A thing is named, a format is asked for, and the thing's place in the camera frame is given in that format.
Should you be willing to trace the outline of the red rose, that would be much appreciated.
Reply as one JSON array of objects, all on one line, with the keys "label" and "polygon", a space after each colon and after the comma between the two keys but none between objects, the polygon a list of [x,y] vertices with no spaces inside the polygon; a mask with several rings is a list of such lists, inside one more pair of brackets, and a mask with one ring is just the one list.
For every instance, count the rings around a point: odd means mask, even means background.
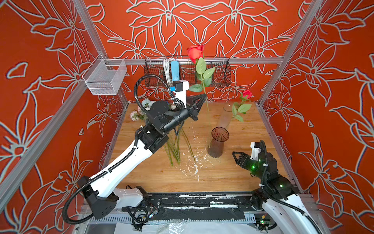
[{"label": "red rose", "polygon": [[238,120],[239,122],[244,122],[243,114],[251,108],[251,104],[249,104],[250,98],[253,97],[253,94],[250,90],[245,90],[240,94],[240,102],[234,102],[232,104],[232,114],[233,120]]},{"label": "red rose", "polygon": [[199,84],[194,84],[190,87],[190,91],[195,93],[204,92],[207,95],[206,88],[211,85],[215,67],[207,68],[207,63],[204,59],[204,45],[192,45],[187,49],[188,57],[195,66],[196,78],[200,81]]}]

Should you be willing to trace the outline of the brown ribbed glass vase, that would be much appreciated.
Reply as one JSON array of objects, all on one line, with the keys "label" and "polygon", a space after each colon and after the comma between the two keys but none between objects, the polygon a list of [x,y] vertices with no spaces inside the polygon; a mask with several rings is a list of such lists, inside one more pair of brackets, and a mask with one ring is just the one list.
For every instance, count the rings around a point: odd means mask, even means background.
[{"label": "brown ribbed glass vase", "polygon": [[213,158],[219,158],[224,151],[224,144],[230,135],[226,128],[216,127],[211,132],[211,141],[208,145],[207,152]]}]

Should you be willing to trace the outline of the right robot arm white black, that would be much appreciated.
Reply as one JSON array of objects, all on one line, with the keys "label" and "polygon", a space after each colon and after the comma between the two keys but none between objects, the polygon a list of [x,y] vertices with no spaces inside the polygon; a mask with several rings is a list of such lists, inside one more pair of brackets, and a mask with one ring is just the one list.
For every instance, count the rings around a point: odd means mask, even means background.
[{"label": "right robot arm white black", "polygon": [[280,228],[284,234],[322,234],[300,198],[300,190],[278,171],[278,163],[263,140],[250,144],[251,153],[232,152],[238,166],[260,179],[253,191],[251,207],[264,211],[271,222],[258,221],[255,228],[268,232]]}]

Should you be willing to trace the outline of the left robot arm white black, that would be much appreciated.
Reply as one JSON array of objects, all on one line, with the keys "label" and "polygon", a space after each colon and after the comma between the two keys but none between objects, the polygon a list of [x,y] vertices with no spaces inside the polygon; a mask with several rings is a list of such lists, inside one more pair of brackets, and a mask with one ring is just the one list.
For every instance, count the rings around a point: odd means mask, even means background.
[{"label": "left robot arm white black", "polygon": [[[139,100],[138,88],[142,81],[148,78],[158,79],[167,89],[176,109],[171,110],[169,103],[164,100],[156,101],[147,110]],[[156,153],[169,140],[170,131],[179,133],[187,119],[198,120],[202,105],[207,100],[206,94],[187,96],[186,91],[191,87],[188,81],[173,82],[168,84],[159,76],[148,74],[141,77],[134,86],[134,98],[138,107],[146,114],[145,126],[135,131],[134,141],[111,164],[99,173],[79,180],[79,188],[67,199],[62,217],[67,224],[77,225],[91,218],[101,219],[108,215],[115,206],[123,200],[114,193],[117,185],[140,163]],[[91,214],[85,218],[74,220],[69,217],[69,206],[78,194],[83,194],[89,204]]]}]

